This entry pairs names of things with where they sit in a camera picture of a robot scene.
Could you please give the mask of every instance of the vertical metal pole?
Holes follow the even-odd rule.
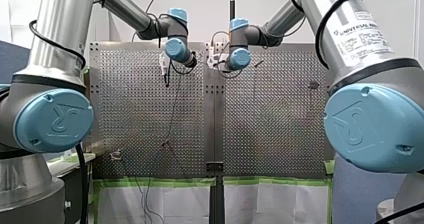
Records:
[[[236,18],[236,0],[230,0],[230,21]]]

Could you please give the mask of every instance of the metal bracket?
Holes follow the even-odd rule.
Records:
[[[206,171],[207,172],[223,172],[224,163],[223,162],[207,162]]]

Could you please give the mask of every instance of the robot end effector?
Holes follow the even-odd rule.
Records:
[[[137,35],[143,40],[168,37],[165,53],[171,60],[188,68],[197,65],[195,53],[187,46],[187,13],[184,9],[171,8],[167,14],[162,14],[159,18],[150,18],[148,28],[138,31]]]
[[[249,45],[279,46],[285,37],[285,33],[304,16],[302,12],[288,2],[262,27],[249,25],[249,21],[244,18],[231,20],[230,56],[225,63],[225,69],[236,71],[246,68],[251,62]]]

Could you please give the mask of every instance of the black tube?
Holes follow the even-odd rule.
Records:
[[[236,0],[230,0],[230,21],[236,18]]]
[[[82,195],[81,195],[81,220],[80,224],[87,223],[87,212],[88,212],[88,174],[87,167],[85,165],[84,153],[82,151],[81,145],[78,144],[75,149],[77,150],[78,161],[81,169],[81,185],[82,185]]]

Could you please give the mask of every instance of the green tape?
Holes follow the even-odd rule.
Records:
[[[121,179],[101,179],[93,181],[93,205],[94,205],[94,224],[99,221],[99,199],[103,188],[115,187],[210,187],[215,186],[215,178],[193,178],[193,179],[160,179],[160,178],[136,178],[124,177]]]
[[[93,205],[94,205],[94,224],[99,221],[99,199],[100,199],[101,186],[93,182]]]
[[[161,178],[136,178],[124,177],[122,179],[95,180],[94,183],[101,188],[108,187],[208,187],[215,185],[214,178],[193,179],[161,179]]]
[[[57,162],[57,161],[60,161],[61,159],[62,157],[56,157],[56,158],[50,159],[49,161],[47,161],[47,163]]]
[[[334,165],[335,165],[335,161],[334,160],[324,161],[325,172],[327,173],[327,175],[334,174]]]
[[[333,223],[333,190],[334,190],[334,183],[333,183],[333,180],[331,180],[329,190],[328,190],[328,213],[327,213],[328,224]]]
[[[242,186],[257,184],[277,184],[290,186],[329,186],[331,179],[298,179],[298,178],[281,178],[281,177],[224,177],[224,185],[226,186]]]

